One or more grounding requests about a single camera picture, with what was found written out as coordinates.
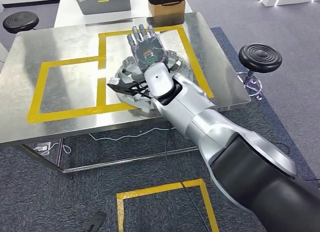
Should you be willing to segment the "robot grey right hand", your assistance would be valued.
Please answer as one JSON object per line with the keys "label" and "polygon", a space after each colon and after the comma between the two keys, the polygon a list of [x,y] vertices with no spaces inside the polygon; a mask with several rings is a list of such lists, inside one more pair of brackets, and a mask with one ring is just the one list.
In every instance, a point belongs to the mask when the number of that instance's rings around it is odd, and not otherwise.
{"label": "robot grey right hand", "polygon": [[148,25],[147,30],[143,24],[133,26],[132,33],[127,35],[127,40],[143,74],[157,63],[167,65],[168,62],[168,52],[152,25]]}

